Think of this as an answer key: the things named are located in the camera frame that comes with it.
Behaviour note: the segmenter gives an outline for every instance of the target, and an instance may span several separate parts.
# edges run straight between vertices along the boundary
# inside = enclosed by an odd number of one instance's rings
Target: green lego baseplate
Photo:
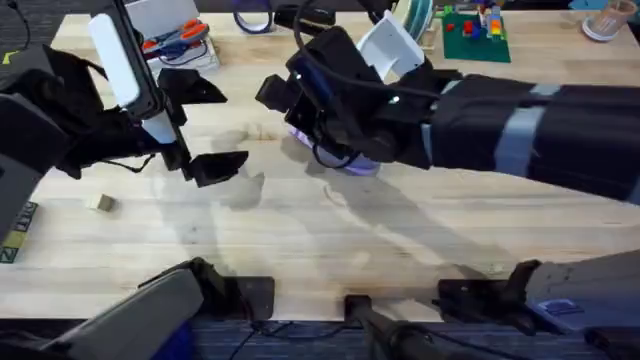
[[[492,61],[510,63],[507,33],[502,21],[503,35],[497,38],[487,38],[487,30],[482,29],[477,38],[462,35],[465,21],[474,21],[477,15],[458,13],[445,14],[442,17],[442,40],[444,43],[444,57],[447,59],[462,59],[476,61]],[[452,31],[446,31],[447,24],[453,24]]]

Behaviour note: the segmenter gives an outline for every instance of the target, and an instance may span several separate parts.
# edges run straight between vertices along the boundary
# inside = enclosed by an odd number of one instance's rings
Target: purple object
[[[291,127],[289,129],[291,135],[295,136],[296,139],[300,140],[301,143],[305,144],[309,148],[313,147],[313,143],[307,135],[305,135],[302,131]],[[326,150],[321,147],[318,147],[318,157],[327,165],[338,166],[345,162],[345,160],[338,159],[337,157],[331,155]],[[380,163],[375,162],[364,155],[359,155],[349,166],[345,167],[344,170],[359,176],[369,176],[374,175],[378,172],[380,168]]]

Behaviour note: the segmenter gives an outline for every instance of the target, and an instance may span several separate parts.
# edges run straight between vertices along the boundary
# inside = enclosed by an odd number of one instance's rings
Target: tape roll
[[[233,0],[233,20],[236,22],[236,25],[242,31],[248,34],[264,34],[271,32],[271,26],[273,25],[273,7],[271,6],[271,2],[269,0]],[[246,21],[241,15],[240,12],[249,7],[251,9],[255,9],[255,5],[259,5],[262,9],[264,9],[267,15],[267,21],[263,23],[250,23]]]

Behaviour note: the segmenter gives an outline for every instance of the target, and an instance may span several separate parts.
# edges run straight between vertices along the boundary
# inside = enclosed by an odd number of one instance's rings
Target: black bracket
[[[273,315],[275,280],[266,276],[222,276],[212,264],[194,258],[175,265],[138,285],[143,287],[175,270],[189,269],[204,301],[199,314],[216,320],[269,320]]]

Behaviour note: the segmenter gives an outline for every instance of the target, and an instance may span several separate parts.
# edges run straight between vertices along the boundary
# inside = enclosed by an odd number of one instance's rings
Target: dark carpet
[[[291,336],[317,336],[331,331],[336,326],[335,323],[302,322],[288,329]],[[586,345],[582,337],[577,335],[539,334],[529,337],[518,333],[513,328],[494,325],[460,326],[438,323],[428,326],[430,329],[441,331],[460,340],[530,359],[604,360],[607,358],[600,351]],[[197,351],[201,358],[206,360],[227,360],[238,343],[251,333],[251,329],[243,322],[214,323],[204,318],[192,321],[192,328]],[[472,352],[475,356],[482,355],[475,350],[463,349],[437,339],[434,343],[440,349],[464,350]],[[235,357],[235,360],[242,359],[365,360],[369,359],[369,352],[362,330],[353,329],[344,330],[331,339],[315,342],[291,343],[256,335]]]
[[[0,320],[0,341],[9,341],[22,346],[39,347],[65,331],[79,325],[80,320]],[[193,360],[228,360],[238,345],[252,333],[244,321],[216,322],[201,316],[190,323],[193,334],[195,356]],[[606,360],[607,356],[587,344],[580,335],[552,335],[540,333],[525,336],[514,328],[480,324],[423,324],[431,330],[474,345],[497,349],[531,360]],[[268,329],[276,329],[282,323],[270,322]],[[296,322],[279,332],[280,336],[311,337],[327,334],[338,323]],[[28,333],[29,337],[9,338],[7,334]],[[463,348],[433,338],[439,350],[450,350],[472,354],[475,358],[499,359],[477,350]],[[336,336],[317,341],[284,341],[254,335],[238,351],[234,360],[249,359],[296,359],[296,360],[369,360],[369,344],[361,329],[348,328]]]

